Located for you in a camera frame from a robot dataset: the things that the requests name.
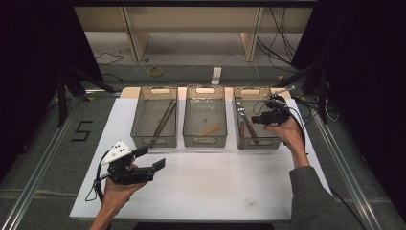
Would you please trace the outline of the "person's right hand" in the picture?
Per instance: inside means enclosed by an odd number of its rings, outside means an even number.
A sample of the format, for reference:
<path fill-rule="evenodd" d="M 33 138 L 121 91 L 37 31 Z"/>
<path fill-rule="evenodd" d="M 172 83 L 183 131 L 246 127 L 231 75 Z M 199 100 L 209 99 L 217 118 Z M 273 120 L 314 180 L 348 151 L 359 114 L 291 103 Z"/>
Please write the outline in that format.
<path fill-rule="evenodd" d="M 305 153 L 305 144 L 301 129 L 292 118 L 289 118 L 280 126 L 268 125 L 263 129 L 274 132 L 280 140 L 286 143 L 292 153 Z"/>

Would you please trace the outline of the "light wooden utensil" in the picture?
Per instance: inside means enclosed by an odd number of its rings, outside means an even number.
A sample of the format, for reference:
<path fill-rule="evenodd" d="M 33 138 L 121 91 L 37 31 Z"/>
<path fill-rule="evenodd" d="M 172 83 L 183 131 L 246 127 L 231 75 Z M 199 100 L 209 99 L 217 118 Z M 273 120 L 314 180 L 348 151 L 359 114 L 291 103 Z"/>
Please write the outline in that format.
<path fill-rule="evenodd" d="M 198 133 L 198 136 L 199 136 L 199 137 L 200 137 L 200 136 L 207 136 L 207 135 L 209 135 L 210 133 L 213 133 L 213 132 L 218 131 L 218 130 L 220 130 L 220 125 L 214 125 L 214 126 L 211 126 L 211 127 L 209 127 L 209 128 L 206 128 L 206 129 L 200 131 L 200 132 Z"/>

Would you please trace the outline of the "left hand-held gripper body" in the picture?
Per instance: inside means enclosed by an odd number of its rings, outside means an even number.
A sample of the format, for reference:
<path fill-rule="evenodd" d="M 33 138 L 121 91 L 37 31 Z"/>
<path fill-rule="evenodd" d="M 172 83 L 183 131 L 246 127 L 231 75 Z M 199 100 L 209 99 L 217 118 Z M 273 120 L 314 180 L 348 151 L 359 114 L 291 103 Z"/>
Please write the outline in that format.
<path fill-rule="evenodd" d="M 116 142 L 101 159 L 100 166 L 108 165 L 107 173 L 101 179 L 109 177 L 114 183 L 121 185 L 152 181 L 156 173 L 152 165 L 143 168 L 133 167 L 134 150 L 122 140 Z"/>

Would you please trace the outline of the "person's left hand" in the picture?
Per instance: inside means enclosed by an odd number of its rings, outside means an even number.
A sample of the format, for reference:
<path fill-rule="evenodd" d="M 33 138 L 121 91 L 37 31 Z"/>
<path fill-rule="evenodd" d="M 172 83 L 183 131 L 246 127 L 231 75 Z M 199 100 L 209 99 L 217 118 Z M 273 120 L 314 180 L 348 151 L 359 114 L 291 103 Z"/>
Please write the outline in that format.
<path fill-rule="evenodd" d="M 104 195 L 101 207 L 107 210 L 120 210 L 129 201 L 131 196 L 144 186 L 146 182 L 121 185 L 114 183 L 110 178 L 105 181 Z"/>

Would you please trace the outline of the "grey translucent plastic basket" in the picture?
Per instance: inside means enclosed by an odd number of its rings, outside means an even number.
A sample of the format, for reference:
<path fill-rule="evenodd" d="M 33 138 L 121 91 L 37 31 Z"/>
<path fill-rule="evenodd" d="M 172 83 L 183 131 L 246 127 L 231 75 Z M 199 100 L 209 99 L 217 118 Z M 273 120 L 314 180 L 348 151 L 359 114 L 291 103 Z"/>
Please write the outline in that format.
<path fill-rule="evenodd" d="M 178 102 L 176 86 L 144 86 L 137 102 L 130 136 L 137 147 L 149 146 L 170 101 Z M 177 146 L 177 104 L 153 147 L 175 148 Z"/>
<path fill-rule="evenodd" d="M 254 124 L 252 116 L 260 116 L 262 112 L 268 111 L 264 104 L 269 98 L 270 88 L 262 87 L 234 87 L 232 105 L 235 113 L 237 129 L 237 148 L 239 150 L 275 150 L 279 147 L 281 140 L 271 131 L 263 129 L 262 124 Z M 242 102 L 247 118 L 249 119 L 254 131 L 258 135 L 259 143 L 255 144 L 251 134 L 244 123 L 244 138 L 239 136 L 239 115 L 236 102 Z"/>
<path fill-rule="evenodd" d="M 214 125 L 220 130 L 207 136 L 198 133 Z M 219 85 L 189 85 L 186 92 L 183 124 L 187 148 L 224 148 L 228 135 L 225 90 Z"/>

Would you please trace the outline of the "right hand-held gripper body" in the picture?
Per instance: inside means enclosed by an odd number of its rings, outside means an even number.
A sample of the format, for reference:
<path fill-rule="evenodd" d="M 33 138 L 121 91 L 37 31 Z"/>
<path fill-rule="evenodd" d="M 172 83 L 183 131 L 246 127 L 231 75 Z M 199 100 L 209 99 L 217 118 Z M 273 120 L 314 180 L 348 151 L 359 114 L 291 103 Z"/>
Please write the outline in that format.
<path fill-rule="evenodd" d="M 290 91 L 294 89 L 295 86 L 286 88 L 278 88 L 278 87 L 270 88 L 270 94 L 268 95 L 268 97 L 274 95 L 277 96 L 275 103 L 266 105 L 270 110 L 271 124 L 280 126 L 291 116 L 290 108 L 286 100 L 291 98 Z"/>

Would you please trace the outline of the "white board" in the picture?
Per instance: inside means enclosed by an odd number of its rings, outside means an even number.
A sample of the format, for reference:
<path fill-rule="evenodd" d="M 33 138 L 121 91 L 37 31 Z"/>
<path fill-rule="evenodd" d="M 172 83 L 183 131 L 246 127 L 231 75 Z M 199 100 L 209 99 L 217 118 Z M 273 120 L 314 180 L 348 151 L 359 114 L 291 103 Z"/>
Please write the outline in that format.
<path fill-rule="evenodd" d="M 73 219 L 93 219 L 101 202 L 85 201 L 100 160 L 118 140 L 135 145 L 130 129 L 137 99 L 117 99 L 71 210 Z M 152 222 L 290 221 L 293 169 L 289 149 L 237 148 L 235 121 L 229 120 L 225 148 L 185 148 L 178 134 L 175 149 L 151 149 L 136 159 L 139 167 L 166 158 L 166 166 L 136 192 L 117 219 Z"/>

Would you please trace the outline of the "long metal floor rail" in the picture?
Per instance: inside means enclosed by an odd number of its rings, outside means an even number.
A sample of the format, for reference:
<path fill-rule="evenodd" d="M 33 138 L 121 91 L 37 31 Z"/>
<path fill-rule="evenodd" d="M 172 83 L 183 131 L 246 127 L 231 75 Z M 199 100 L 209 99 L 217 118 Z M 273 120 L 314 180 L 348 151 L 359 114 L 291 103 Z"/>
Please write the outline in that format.
<path fill-rule="evenodd" d="M 346 184 L 365 228 L 367 230 L 383 230 L 377 215 L 373 210 L 373 207 L 352 173 L 352 170 L 341 152 L 336 140 L 334 139 L 329 127 L 323 123 L 323 120 L 316 112 L 313 113 L 313 118 L 317 128 L 321 132 L 321 135 L 327 144 L 331 157 Z"/>
<path fill-rule="evenodd" d="M 68 113 L 65 121 L 56 129 L 48 147 L 37 163 L 34 172 L 31 174 L 26 186 L 19 193 L 17 200 L 9 211 L 5 222 L 1 225 L 1 230 L 16 230 L 19 223 L 23 219 L 34 194 L 42 181 L 46 171 L 48 170 L 56 151 L 62 142 L 64 135 L 72 122 L 72 117 L 75 115 L 77 108 L 81 103 L 81 98 L 74 98 L 68 108 Z"/>

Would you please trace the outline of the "light wooden shelf unit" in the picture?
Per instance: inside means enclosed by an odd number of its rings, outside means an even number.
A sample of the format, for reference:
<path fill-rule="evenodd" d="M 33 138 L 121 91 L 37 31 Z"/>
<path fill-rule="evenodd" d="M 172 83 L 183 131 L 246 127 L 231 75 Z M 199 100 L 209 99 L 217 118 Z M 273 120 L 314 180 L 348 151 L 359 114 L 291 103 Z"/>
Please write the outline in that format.
<path fill-rule="evenodd" d="M 124 32 L 133 59 L 142 59 L 152 33 L 238 33 L 245 59 L 254 59 L 258 35 L 281 19 L 289 34 L 305 31 L 311 8 L 288 7 L 76 7 L 86 32 Z"/>

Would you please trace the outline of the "dark curtain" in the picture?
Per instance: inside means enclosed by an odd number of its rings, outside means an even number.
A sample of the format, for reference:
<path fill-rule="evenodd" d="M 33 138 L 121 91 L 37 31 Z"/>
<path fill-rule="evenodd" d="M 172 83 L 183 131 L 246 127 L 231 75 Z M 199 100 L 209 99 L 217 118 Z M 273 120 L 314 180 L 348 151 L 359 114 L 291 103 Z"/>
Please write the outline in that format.
<path fill-rule="evenodd" d="M 315 0 L 294 65 L 317 60 L 357 147 L 406 221 L 406 0 Z"/>
<path fill-rule="evenodd" d="M 0 182 L 54 97 L 61 75 L 72 90 L 100 81 L 79 18 L 57 0 L 0 0 Z"/>

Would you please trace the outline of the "black metal stand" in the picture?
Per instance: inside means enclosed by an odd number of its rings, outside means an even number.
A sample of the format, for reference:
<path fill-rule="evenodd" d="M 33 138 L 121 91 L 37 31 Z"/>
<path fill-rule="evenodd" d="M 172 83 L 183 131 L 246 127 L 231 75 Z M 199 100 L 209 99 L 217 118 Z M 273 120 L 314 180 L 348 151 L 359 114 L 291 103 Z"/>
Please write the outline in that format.
<path fill-rule="evenodd" d="M 97 80 L 85 72 L 75 67 L 62 67 L 56 75 L 56 92 L 58 98 L 58 127 L 61 127 L 68 117 L 68 109 L 66 104 L 66 88 L 69 89 L 74 97 L 82 97 L 85 94 L 85 89 L 80 83 L 81 81 L 88 81 L 98 88 L 109 92 L 116 93 L 117 90 Z"/>
<path fill-rule="evenodd" d="M 283 80 L 276 84 L 276 87 L 285 87 L 295 81 L 298 81 L 301 78 L 305 78 L 302 86 L 302 92 L 305 95 L 313 93 L 318 94 L 317 112 L 326 125 L 327 72 L 325 71 L 324 64 L 318 61 L 313 61 L 306 68 L 294 74 L 287 80 Z"/>

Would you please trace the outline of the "red-brown-handled metal cutlery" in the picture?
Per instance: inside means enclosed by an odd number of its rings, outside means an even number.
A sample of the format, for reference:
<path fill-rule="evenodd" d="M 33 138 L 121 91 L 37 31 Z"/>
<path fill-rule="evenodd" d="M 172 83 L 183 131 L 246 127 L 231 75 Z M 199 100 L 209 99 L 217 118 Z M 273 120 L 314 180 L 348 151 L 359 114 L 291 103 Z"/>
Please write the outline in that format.
<path fill-rule="evenodd" d="M 240 102 L 236 102 L 237 104 L 237 112 L 239 115 L 239 136 L 240 138 L 244 138 L 244 119 L 242 116 L 242 108 L 241 108 L 241 103 Z"/>

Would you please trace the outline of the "yellow tape roll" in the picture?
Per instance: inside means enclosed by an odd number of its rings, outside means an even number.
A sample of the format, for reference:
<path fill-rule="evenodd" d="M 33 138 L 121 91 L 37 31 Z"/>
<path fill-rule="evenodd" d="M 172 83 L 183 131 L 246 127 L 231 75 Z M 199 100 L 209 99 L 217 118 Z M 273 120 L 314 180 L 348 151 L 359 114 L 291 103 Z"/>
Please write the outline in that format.
<path fill-rule="evenodd" d="M 153 78 L 158 78 L 164 73 L 164 68 L 162 66 L 152 66 L 148 69 L 148 74 Z"/>

